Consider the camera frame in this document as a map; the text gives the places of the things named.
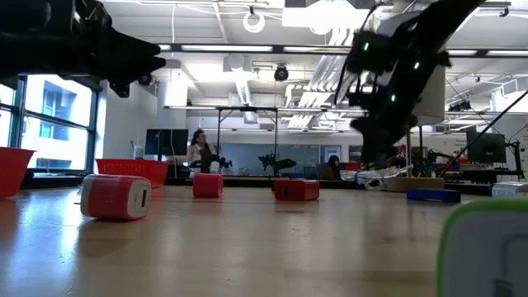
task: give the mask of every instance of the computer monitor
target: computer monitor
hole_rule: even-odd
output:
[[[467,131],[466,139],[471,143],[480,132]],[[468,160],[479,163],[505,163],[506,143],[504,135],[484,133],[468,148]]]
[[[148,129],[145,154],[158,155],[158,161],[162,160],[162,155],[186,155],[188,139],[189,130]]]

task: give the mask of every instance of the wooden table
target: wooden table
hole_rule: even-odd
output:
[[[154,190],[147,218],[83,217],[78,189],[0,200],[0,296],[434,296],[449,206],[404,194]]]

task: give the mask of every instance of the green object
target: green object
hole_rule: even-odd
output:
[[[438,257],[436,259],[436,293],[438,297],[444,296],[444,262],[446,259],[447,239],[453,226],[463,216],[475,212],[528,212],[528,200],[522,198],[501,198],[496,200],[476,200],[459,205],[451,212],[442,229]]]

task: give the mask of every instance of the red basket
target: red basket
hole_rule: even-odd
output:
[[[163,186],[167,176],[168,164],[165,162],[123,159],[96,159],[96,161],[100,174],[144,177],[152,183],[152,187]]]
[[[0,198],[17,194],[34,151],[0,148]]]

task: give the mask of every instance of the woman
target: woman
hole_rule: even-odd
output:
[[[328,159],[328,164],[324,170],[323,180],[325,181],[341,181],[341,173],[339,172],[339,158],[331,156]]]
[[[207,136],[204,130],[198,129],[191,139],[191,145],[187,148],[187,160],[189,167],[200,168],[200,172],[207,173],[209,166],[216,155],[215,148],[207,144]]]

